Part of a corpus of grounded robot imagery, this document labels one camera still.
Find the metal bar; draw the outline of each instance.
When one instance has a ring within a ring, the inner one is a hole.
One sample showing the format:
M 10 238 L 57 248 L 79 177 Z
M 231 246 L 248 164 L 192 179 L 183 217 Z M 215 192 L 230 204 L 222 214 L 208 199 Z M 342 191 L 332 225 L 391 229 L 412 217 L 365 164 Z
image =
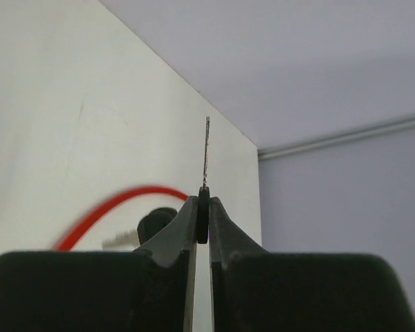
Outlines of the metal bar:
M 353 142 L 356 140 L 363 140 L 366 138 L 411 128 L 415 128 L 415 114 L 389 121 L 378 122 L 376 124 L 359 127 L 357 129 L 341 131 L 339 133 L 326 136 L 320 136 L 289 145 L 281 145 L 279 147 L 273 147 L 269 149 L 260 149 L 258 151 L 258 160 L 262 161 L 272 158 L 286 157 L 292 154 L 299 154 L 302 152 L 322 149 L 333 145 Z

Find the gray surface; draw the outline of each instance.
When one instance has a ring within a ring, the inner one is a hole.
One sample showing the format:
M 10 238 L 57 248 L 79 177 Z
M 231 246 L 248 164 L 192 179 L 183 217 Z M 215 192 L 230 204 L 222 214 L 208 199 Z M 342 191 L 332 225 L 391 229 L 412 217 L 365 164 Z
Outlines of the gray surface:
M 415 0 L 102 0 L 259 148 L 415 112 Z
M 263 245 L 370 252 L 415 310 L 415 129 L 260 164 Z

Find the drill bit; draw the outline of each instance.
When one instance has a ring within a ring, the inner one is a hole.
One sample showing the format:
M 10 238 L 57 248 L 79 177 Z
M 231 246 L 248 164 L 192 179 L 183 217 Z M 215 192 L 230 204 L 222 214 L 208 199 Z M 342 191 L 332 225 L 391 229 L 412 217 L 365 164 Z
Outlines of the drill bit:
M 209 145 L 209 126 L 210 118 L 206 117 L 206 134 L 205 134 L 205 162 L 203 164 L 203 190 L 206 189 L 208 181 L 208 145 Z

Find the gray wall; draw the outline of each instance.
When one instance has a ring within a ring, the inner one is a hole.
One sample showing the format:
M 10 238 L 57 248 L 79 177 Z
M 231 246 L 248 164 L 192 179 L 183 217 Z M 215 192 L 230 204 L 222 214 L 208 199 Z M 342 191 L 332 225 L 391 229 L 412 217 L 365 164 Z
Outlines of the gray wall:
M 260 163 L 263 245 L 370 252 L 415 311 L 415 129 Z

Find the red cable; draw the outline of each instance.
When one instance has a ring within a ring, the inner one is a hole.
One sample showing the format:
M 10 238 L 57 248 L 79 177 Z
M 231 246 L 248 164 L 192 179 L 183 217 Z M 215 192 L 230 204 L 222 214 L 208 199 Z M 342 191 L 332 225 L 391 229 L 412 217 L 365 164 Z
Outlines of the red cable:
M 75 227 L 59 241 L 59 243 L 55 246 L 55 250 L 68 251 L 72 249 L 73 246 L 75 246 L 75 244 L 83 237 L 83 235 L 86 234 L 86 232 L 106 213 L 128 199 L 146 194 L 164 194 L 176 197 L 182 201 L 187 200 L 187 195 L 178 190 L 153 185 L 137 187 L 135 189 L 121 192 L 102 202 L 84 218 L 82 218 L 82 220 L 79 220 Z

